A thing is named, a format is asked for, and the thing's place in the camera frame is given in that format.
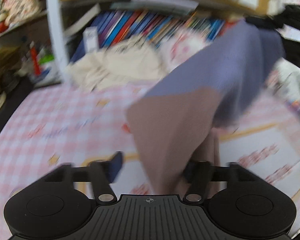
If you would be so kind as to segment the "purple and mauve knit sweater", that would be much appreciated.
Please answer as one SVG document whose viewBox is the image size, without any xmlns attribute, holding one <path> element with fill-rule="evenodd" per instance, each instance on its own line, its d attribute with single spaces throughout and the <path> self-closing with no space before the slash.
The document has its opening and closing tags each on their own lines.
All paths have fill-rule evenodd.
<svg viewBox="0 0 300 240">
<path fill-rule="evenodd" d="M 219 165 L 216 128 L 231 125 L 250 106 L 284 53 L 277 31 L 240 21 L 127 109 L 156 194 L 183 196 L 190 160 Z"/>
</svg>

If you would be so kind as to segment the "pink checkered bed sheet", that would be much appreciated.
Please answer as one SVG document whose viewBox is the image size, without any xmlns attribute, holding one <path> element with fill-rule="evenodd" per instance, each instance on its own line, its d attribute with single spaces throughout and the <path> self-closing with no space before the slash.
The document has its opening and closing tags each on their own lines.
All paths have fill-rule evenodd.
<svg viewBox="0 0 300 240">
<path fill-rule="evenodd" d="M 148 86 L 85 93 L 65 85 L 32 92 L 0 133 L 0 239 L 10 238 L 4 220 L 14 194 L 63 163 L 86 166 L 117 151 L 124 166 L 113 185 L 121 194 L 152 194 L 125 119 L 126 108 Z M 221 165 L 239 162 L 290 196 L 300 230 L 300 119 L 262 91 L 239 122 L 220 132 Z"/>
</svg>

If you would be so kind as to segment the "cream sweatshirt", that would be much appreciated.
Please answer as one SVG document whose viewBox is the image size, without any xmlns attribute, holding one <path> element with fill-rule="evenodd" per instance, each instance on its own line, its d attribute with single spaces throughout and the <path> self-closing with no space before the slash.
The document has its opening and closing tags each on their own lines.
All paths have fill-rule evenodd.
<svg viewBox="0 0 300 240">
<path fill-rule="evenodd" d="M 128 83 L 152 82 L 167 75 L 154 46 L 142 36 L 85 54 L 67 68 L 73 83 L 87 92 Z"/>
</svg>

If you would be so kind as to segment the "white pink plush bunny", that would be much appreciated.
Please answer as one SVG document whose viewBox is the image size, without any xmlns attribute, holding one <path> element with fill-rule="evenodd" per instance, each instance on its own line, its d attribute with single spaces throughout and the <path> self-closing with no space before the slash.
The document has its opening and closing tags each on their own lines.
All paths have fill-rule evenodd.
<svg viewBox="0 0 300 240">
<path fill-rule="evenodd" d="M 174 69 L 211 43 L 199 33 L 181 29 L 162 42 L 159 53 L 164 65 Z"/>
</svg>

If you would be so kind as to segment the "olive green garment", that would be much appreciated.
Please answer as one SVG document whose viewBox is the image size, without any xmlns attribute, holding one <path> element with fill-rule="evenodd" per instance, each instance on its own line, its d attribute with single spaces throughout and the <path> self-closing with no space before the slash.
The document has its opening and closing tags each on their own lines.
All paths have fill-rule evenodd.
<svg viewBox="0 0 300 240">
<path fill-rule="evenodd" d="M 21 53 L 19 47 L 2 47 L 0 48 L 0 82 L 4 74 L 10 70 L 15 72 L 21 68 Z"/>
</svg>

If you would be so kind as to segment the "row of colourful books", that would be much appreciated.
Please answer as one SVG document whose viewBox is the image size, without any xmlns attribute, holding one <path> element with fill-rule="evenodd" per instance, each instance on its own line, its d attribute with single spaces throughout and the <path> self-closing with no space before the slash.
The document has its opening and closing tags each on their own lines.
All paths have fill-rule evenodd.
<svg viewBox="0 0 300 240">
<path fill-rule="evenodd" d="M 225 20 L 200 16 L 197 12 L 181 16 L 148 10 L 110 10 L 97 15 L 90 26 L 97 28 L 100 48 L 109 48 L 133 36 L 142 36 L 158 48 L 179 30 L 213 41 L 225 24 Z"/>
</svg>

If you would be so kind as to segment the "wooden bookshelf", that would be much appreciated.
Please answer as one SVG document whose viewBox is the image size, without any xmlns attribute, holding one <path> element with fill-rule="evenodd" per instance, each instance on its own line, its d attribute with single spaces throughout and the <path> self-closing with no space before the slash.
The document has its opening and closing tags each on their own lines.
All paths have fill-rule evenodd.
<svg viewBox="0 0 300 240">
<path fill-rule="evenodd" d="M 62 82 L 68 82 L 69 77 L 65 71 L 70 62 L 70 53 L 67 44 L 70 37 L 80 31 L 80 28 L 71 31 L 64 28 L 63 16 L 70 15 L 70 12 L 82 10 L 87 17 L 85 20 L 88 23 L 94 18 L 91 10 L 109 9 L 116 2 L 138 2 L 145 6 L 165 5 L 175 9 L 186 9 L 190 11 L 194 9 L 210 10 L 214 12 L 222 12 L 225 15 L 274 15 L 283 10 L 282 0 L 257 0 L 256 8 L 246 7 L 240 0 L 46 0 L 47 21 L 49 24 L 50 39 L 52 44 L 53 54 L 56 59 L 56 65 Z"/>
</svg>

